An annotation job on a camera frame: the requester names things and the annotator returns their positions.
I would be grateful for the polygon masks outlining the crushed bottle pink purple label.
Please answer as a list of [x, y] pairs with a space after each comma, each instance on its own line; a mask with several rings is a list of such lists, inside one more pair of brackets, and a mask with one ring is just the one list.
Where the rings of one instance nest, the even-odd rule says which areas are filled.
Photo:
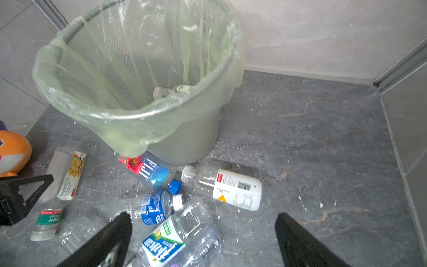
[[211, 226], [205, 228], [167, 267], [210, 267], [222, 250], [222, 240]]

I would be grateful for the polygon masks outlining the bottle green red neck label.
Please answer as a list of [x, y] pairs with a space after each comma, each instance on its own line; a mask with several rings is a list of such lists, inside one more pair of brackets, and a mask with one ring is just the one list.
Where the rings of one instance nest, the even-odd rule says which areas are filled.
[[64, 208], [75, 198], [87, 154], [73, 147], [57, 147], [46, 174], [53, 182], [39, 198], [42, 204], [31, 241], [52, 239], [58, 229]]

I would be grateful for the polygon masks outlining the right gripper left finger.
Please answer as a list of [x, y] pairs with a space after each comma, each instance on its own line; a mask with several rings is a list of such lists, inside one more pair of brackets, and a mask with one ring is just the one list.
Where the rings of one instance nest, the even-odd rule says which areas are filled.
[[132, 221], [123, 212], [109, 222], [59, 267], [122, 267], [132, 235]]

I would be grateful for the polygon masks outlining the crushed bottle blue label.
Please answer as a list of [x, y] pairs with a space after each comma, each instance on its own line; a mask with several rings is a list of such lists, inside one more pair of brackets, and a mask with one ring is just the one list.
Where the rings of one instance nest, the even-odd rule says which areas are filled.
[[123, 212], [129, 214], [131, 221], [140, 221], [146, 226], [164, 222], [174, 212], [184, 206], [182, 194], [171, 195], [167, 191], [156, 191], [144, 196], [119, 202], [113, 208], [111, 219]]

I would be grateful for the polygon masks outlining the tea bottle green neck band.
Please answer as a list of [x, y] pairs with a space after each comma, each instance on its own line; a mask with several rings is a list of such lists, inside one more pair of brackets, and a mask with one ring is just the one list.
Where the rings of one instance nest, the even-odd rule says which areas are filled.
[[189, 86], [189, 85], [178, 85], [172, 89], [157, 87], [153, 91], [153, 99], [157, 101], [157, 100], [165, 99], [169, 96], [173, 98], [183, 97], [183, 95], [188, 94], [191, 89], [192, 89], [192, 86]]

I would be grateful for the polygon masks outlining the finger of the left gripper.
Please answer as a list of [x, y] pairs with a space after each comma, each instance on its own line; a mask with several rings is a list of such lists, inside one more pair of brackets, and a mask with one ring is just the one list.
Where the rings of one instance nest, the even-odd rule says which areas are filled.
[[[42, 184], [25, 200], [20, 193], [20, 187], [36, 182], [42, 182]], [[19, 176], [1, 178], [1, 226], [14, 226], [26, 218], [41, 195], [53, 182], [54, 178], [51, 174], [29, 178]]]

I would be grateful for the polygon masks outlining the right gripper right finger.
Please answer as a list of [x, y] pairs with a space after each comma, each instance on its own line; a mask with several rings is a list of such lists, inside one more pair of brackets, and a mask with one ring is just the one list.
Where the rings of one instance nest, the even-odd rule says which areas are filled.
[[287, 213], [278, 215], [275, 232], [286, 267], [349, 266]]

